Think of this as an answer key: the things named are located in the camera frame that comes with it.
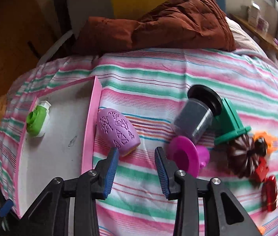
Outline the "dark brown fluted mould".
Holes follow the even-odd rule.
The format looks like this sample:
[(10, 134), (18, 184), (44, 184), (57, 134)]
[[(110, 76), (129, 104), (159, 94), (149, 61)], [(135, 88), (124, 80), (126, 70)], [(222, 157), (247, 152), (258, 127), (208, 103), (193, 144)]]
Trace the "dark brown fluted mould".
[(254, 152), (253, 138), (243, 134), (229, 142), (227, 148), (229, 169), (239, 178), (251, 177), (258, 166), (258, 155)]

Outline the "magenta funnel cup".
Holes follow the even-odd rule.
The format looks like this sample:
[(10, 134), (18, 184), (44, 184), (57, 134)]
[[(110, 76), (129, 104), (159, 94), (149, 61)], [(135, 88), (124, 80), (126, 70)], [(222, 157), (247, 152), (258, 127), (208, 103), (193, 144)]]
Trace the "magenta funnel cup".
[(173, 160), (179, 169), (197, 178), (199, 171), (209, 163), (210, 154), (205, 146), (196, 146), (187, 137), (177, 136), (168, 146), (167, 158)]

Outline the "green plug-in device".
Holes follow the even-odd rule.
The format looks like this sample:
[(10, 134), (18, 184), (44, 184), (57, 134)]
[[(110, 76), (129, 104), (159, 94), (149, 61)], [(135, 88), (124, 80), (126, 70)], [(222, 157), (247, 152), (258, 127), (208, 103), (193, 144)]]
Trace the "green plug-in device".
[(26, 131), (31, 137), (44, 136), (49, 119), (50, 119), (51, 104), (44, 100), (41, 101), (26, 118)]

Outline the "grey jar black lid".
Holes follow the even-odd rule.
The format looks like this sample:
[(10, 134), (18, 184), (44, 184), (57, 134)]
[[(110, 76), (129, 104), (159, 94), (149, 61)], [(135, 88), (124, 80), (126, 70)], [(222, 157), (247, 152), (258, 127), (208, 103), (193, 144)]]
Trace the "grey jar black lid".
[(205, 85), (192, 85), (188, 99), (173, 121), (176, 135), (182, 135), (196, 144), (211, 126), (214, 117), (221, 114), (222, 99)]

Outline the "purple patterned oval case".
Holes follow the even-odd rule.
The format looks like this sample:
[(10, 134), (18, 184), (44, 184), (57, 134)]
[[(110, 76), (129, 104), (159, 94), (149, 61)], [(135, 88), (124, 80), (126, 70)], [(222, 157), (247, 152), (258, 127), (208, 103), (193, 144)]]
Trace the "purple patterned oval case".
[(141, 143), (131, 122), (115, 109), (105, 108), (98, 112), (97, 128), (109, 146), (119, 150), (121, 157), (130, 154)]

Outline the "red glossy car toy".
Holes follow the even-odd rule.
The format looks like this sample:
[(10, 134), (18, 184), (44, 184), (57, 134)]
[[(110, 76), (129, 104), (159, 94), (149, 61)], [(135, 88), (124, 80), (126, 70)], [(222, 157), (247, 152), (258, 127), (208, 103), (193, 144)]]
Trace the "red glossy car toy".
[(270, 175), (264, 181), (263, 203), (268, 212), (274, 211), (278, 206), (278, 189), (275, 175)]

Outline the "red plastic block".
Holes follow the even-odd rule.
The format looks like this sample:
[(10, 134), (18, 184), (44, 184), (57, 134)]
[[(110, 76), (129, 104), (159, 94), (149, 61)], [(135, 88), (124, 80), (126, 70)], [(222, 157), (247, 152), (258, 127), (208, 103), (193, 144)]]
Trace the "red plastic block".
[(252, 175), (253, 180), (257, 183), (262, 183), (266, 179), (268, 171), (269, 167), (266, 159), (264, 157), (259, 157), (259, 164)]

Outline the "pink-edged white tray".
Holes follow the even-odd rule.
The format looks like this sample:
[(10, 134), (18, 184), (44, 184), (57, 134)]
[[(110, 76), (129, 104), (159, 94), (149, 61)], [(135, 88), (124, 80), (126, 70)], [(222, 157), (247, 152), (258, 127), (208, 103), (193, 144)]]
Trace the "pink-edged white tray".
[(53, 178), (72, 179), (92, 169), (101, 91), (98, 77), (91, 76), (34, 98), (30, 109), (47, 101), (50, 118), (43, 136), (31, 137), (24, 129), (20, 137), (14, 176), (18, 217)]

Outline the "orange flower toy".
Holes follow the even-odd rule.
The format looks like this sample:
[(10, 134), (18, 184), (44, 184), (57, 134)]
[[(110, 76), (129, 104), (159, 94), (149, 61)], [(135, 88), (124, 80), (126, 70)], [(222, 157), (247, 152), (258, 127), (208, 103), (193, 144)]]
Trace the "orange flower toy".
[(278, 150), (275, 145), (278, 138), (268, 134), (267, 132), (256, 132), (253, 134), (254, 148), (257, 150), (259, 156), (265, 157), (271, 155)]

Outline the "green plastic stand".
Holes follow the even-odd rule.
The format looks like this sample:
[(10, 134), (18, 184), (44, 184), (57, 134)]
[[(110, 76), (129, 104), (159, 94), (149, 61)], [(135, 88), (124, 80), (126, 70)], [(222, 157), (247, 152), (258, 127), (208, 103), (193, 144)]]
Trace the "green plastic stand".
[(215, 132), (214, 144), (218, 146), (247, 134), (251, 126), (244, 126), (233, 103), (227, 98), (222, 98), (222, 111), (214, 117), (212, 129)]

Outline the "striped bed sheet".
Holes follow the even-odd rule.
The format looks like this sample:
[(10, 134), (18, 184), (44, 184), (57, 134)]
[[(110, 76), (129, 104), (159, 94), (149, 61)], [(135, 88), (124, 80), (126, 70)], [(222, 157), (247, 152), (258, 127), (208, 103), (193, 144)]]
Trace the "striped bed sheet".
[[(135, 126), (140, 146), (119, 162), (112, 192), (97, 203), (101, 235), (171, 235), (176, 204), (162, 194), (154, 151), (173, 137), (171, 122), (186, 100), (190, 86), (201, 84), (228, 98), (244, 125), (277, 137), (277, 151), (268, 161), (278, 187), (278, 69), (248, 50), (146, 49), (128, 53), (68, 57), (40, 65), (10, 87), (0, 124), (0, 186), (5, 198), (16, 199), (18, 146), (25, 119), (40, 92), (78, 79), (97, 76), (100, 107), (123, 113)], [(238, 198), (265, 235), (278, 235), (278, 207), (265, 210), (261, 190), (247, 178), (230, 174), (223, 151), (199, 174), (219, 177)]]

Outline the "wooden side table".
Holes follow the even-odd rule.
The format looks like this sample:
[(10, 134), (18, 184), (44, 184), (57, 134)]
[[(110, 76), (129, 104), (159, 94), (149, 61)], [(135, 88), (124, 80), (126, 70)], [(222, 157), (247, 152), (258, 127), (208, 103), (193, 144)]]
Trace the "wooden side table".
[(275, 39), (273, 38), (273, 36), (271, 36), (267, 32), (262, 32), (256, 28), (254, 28), (246, 20), (242, 19), (239, 16), (230, 14), (230, 18), (233, 21), (235, 21), (236, 23), (238, 23), (239, 25), (246, 28), (249, 32), (251, 32), (261, 43), (264, 44), (264, 46), (267, 49), (275, 51), (275, 53), (278, 55), (278, 44), (275, 42)]

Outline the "rust brown quilt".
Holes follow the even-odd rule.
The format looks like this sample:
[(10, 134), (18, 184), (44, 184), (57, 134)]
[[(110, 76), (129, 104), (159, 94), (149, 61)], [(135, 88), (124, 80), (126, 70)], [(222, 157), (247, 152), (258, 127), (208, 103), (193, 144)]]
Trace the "rust brown quilt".
[(89, 17), (73, 51), (79, 55), (150, 47), (234, 51), (233, 34), (216, 0), (167, 0), (139, 20)]

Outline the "white box on table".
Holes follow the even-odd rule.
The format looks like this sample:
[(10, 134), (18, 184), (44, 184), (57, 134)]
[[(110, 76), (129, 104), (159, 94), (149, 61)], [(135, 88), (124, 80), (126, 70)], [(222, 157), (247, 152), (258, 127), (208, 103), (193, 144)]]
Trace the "white box on table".
[(260, 14), (260, 7), (256, 3), (252, 1), (251, 5), (248, 7), (247, 12), (247, 21), (251, 26), (262, 32), (268, 31), (269, 23), (264, 18), (262, 18)]

